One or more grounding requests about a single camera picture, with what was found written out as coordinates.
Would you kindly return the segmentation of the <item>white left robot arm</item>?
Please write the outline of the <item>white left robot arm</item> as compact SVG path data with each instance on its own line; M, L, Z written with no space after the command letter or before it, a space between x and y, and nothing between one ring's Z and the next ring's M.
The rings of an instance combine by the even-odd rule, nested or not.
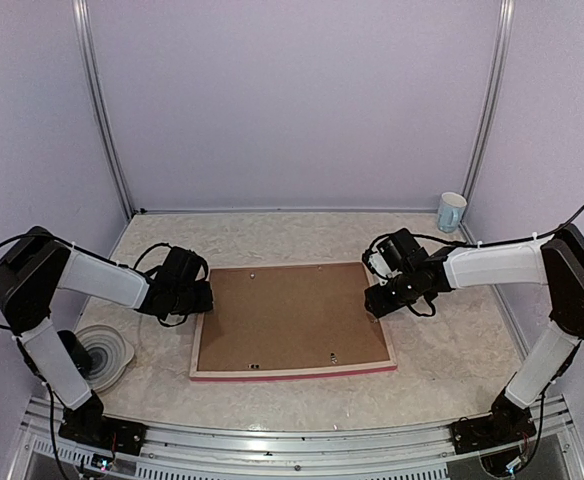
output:
M61 404L76 410L71 424L93 445L112 434L109 418L86 405L93 389L62 344L59 330L75 320L55 319L61 297L83 303L96 298L141 315L163 326L172 317L213 308L207 261L196 252L167 245L167 254L145 271L105 258L52 234L41 226L0 242L1 328L10 331L33 365L35 374Z

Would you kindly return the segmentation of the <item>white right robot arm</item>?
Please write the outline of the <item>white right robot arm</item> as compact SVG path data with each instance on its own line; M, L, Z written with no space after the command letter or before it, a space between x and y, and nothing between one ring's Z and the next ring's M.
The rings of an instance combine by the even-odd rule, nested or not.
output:
M376 282L365 291L365 308L380 319L424 302L432 317L440 294L494 288L526 346L502 394L509 405L483 423L484 436L503 444L522 427L517 408L530 406L561 375L584 340L584 235L564 223L547 233L487 244L444 240L434 253L426 251L425 239L402 228L371 242L362 263Z

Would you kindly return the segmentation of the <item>light blue mug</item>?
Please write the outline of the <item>light blue mug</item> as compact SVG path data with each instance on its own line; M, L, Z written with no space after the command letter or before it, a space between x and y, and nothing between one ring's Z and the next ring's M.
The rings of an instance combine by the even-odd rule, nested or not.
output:
M437 211L437 228L444 233L454 232L461 223L467 200L456 192L441 194Z

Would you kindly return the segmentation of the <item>black cup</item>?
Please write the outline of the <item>black cup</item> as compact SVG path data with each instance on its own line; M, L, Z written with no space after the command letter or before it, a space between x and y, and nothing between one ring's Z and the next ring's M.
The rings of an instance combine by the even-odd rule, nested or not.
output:
M93 361L90 354L72 331L61 330L57 332L57 335L78 372L82 377L86 378L93 367Z

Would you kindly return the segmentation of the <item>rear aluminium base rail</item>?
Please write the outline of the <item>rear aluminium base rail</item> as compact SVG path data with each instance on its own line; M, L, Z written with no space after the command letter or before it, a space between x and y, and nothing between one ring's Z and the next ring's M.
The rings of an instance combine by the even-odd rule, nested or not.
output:
M243 213L393 213L434 214L434 208L383 208L383 207L227 207L191 209L145 209L134 210L132 217L141 215L191 215L191 214L243 214Z

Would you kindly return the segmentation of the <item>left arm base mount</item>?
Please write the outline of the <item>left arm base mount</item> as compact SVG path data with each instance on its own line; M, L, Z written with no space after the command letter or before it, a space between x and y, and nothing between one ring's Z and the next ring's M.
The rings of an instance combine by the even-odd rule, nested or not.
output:
M81 406L63 408L59 434L63 439L112 453L139 456L148 426L131 420L106 416L96 393Z

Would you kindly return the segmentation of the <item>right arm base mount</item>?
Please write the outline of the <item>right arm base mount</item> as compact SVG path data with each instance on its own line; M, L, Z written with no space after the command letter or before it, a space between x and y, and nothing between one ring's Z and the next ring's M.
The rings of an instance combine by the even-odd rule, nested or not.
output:
M496 397L487 414L472 419L462 417L452 422L449 430L457 455L540 436L530 406L517 406L506 396L506 388Z

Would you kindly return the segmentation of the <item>front aluminium rail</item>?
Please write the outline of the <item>front aluminium rail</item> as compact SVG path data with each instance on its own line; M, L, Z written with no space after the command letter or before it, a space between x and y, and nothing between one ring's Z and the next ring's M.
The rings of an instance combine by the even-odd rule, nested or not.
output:
M60 459L83 460L86 477L103 479L494 479L481 460L499 449L457 455L452 420L400 427L268 432L144 421L139 456L116 453L112 471L90 468L97 449L56 440ZM584 479L584 452L562 397L548 398L542 443L523 472L506 479ZM49 430L49 402L32 398L17 427L4 479L59 478Z

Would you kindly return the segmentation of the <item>right aluminium corner post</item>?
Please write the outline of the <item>right aluminium corner post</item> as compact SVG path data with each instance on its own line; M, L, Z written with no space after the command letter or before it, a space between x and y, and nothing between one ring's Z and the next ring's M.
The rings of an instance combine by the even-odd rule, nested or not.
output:
M498 107L512 33L514 10L514 0L502 0L499 3L499 15L488 82L482 104L481 115L479 117L478 130L471 151L470 164L462 188L462 195L468 202L471 202L478 184L489 136Z

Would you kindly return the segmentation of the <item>aluminium corner post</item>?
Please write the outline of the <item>aluminium corner post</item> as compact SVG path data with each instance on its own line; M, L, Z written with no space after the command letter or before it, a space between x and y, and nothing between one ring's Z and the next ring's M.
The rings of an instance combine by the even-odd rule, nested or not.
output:
M111 174L123 214L127 220L131 220L135 215L135 207L118 156L107 112L103 87L100 81L95 43L91 31L88 2L85 0L73 0L72 11L89 97L94 112L99 138L104 150L107 168Z
M471 151L470 164L462 188L462 195L468 202L471 202L478 184L489 136L498 107L512 33L514 10L514 0L502 0L499 3L499 15L488 82L482 104L481 115L479 117L478 130Z

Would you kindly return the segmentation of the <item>left aluminium corner post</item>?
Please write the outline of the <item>left aluminium corner post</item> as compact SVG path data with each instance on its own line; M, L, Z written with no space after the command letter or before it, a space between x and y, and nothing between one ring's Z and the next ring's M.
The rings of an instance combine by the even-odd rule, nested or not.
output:
M118 156L107 112L103 87L100 81L95 43L91 31L88 2L85 0L73 0L72 11L89 97L94 112L99 138L104 150L107 168L111 174L123 214L127 220L131 220L135 215L135 207Z

